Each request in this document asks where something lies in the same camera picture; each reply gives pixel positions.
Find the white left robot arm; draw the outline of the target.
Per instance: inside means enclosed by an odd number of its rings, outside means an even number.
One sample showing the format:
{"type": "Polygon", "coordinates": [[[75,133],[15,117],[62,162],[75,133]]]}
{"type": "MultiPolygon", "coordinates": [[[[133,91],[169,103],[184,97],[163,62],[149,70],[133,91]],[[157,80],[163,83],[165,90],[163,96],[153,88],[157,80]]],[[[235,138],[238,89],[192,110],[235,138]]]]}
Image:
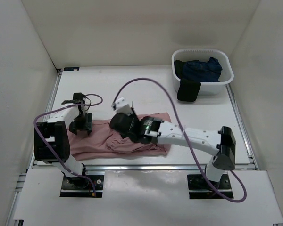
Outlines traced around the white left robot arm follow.
{"type": "Polygon", "coordinates": [[[62,109],[56,111],[45,122],[34,125],[34,156],[37,161],[51,164],[61,170],[69,183],[79,189],[90,185],[86,167],[70,153],[68,132],[84,135],[92,132],[92,113],[89,113],[88,96],[74,93],[73,99],[62,102],[62,109]]]}

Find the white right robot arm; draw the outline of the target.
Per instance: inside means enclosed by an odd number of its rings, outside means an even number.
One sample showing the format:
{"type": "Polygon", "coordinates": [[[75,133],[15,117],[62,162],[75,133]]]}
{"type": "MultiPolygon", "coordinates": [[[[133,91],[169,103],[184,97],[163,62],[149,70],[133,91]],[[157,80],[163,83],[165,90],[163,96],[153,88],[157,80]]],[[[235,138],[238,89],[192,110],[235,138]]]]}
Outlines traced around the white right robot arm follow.
{"type": "Polygon", "coordinates": [[[186,128],[166,120],[145,116],[138,119],[136,115],[117,113],[110,121],[110,127],[121,136],[134,143],[156,145],[178,145],[208,153],[212,156],[206,165],[202,182],[207,188],[215,187],[225,171],[235,169],[235,146],[232,129],[223,126],[218,131],[186,128]]]}

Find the pink trousers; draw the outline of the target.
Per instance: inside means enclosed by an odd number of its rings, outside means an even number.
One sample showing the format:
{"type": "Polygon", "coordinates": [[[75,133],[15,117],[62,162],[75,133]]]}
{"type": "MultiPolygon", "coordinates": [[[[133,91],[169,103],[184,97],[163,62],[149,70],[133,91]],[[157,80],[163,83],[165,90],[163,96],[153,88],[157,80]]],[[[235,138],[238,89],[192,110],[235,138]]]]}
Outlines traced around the pink trousers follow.
{"type": "Polygon", "coordinates": [[[111,129],[109,123],[110,119],[94,120],[89,135],[85,131],[74,134],[68,130],[71,155],[77,161],[168,155],[171,145],[133,143],[111,129]]]}

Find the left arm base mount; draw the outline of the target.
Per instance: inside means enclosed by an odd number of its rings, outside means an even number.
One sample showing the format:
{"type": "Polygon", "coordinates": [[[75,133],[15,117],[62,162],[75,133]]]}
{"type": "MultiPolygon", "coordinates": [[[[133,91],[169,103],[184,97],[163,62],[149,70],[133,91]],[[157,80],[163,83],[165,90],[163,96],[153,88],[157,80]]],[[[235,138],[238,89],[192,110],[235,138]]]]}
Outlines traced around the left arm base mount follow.
{"type": "Polygon", "coordinates": [[[84,178],[63,176],[61,183],[60,197],[69,198],[101,198],[104,187],[104,174],[96,173],[87,175],[93,182],[95,192],[89,180],[84,178]]]}

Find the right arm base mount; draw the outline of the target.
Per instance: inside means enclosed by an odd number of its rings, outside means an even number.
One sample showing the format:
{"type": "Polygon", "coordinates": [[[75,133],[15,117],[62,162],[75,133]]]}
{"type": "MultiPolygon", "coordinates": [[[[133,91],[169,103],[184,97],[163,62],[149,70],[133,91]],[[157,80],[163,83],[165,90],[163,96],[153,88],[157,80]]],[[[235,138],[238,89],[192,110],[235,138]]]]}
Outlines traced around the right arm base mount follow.
{"type": "MultiPolygon", "coordinates": [[[[189,199],[222,199],[204,180],[201,174],[188,174],[187,183],[189,190],[189,199]]],[[[233,199],[233,192],[228,174],[223,174],[219,182],[211,183],[220,193],[233,199]]]]}

